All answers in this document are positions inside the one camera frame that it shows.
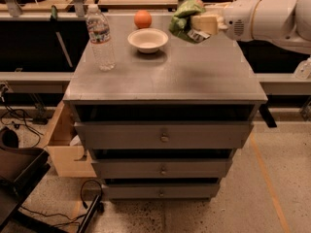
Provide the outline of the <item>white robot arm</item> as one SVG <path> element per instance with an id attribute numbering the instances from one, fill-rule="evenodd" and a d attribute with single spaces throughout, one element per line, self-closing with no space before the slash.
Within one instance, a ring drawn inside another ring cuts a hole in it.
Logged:
<path id="1" fill-rule="evenodd" d="M 311 0 L 235 0 L 205 7 L 190 26 L 207 35 L 223 31 L 235 41 L 269 42 L 311 54 Z"/>

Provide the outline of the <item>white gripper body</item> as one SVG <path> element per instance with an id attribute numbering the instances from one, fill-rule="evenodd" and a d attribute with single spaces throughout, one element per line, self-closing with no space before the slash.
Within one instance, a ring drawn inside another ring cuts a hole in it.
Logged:
<path id="1" fill-rule="evenodd" d="M 235 41 L 253 40 L 252 22 L 261 0 L 235 0 L 224 8 L 226 36 Z"/>

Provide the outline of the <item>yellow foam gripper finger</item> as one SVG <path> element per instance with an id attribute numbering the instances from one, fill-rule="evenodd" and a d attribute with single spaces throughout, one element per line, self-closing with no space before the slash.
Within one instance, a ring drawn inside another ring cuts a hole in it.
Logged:
<path id="1" fill-rule="evenodd" d="M 227 30 L 225 20 L 219 15 L 198 15 L 190 18 L 193 29 L 203 31 L 209 35 L 216 35 L 220 31 Z"/>

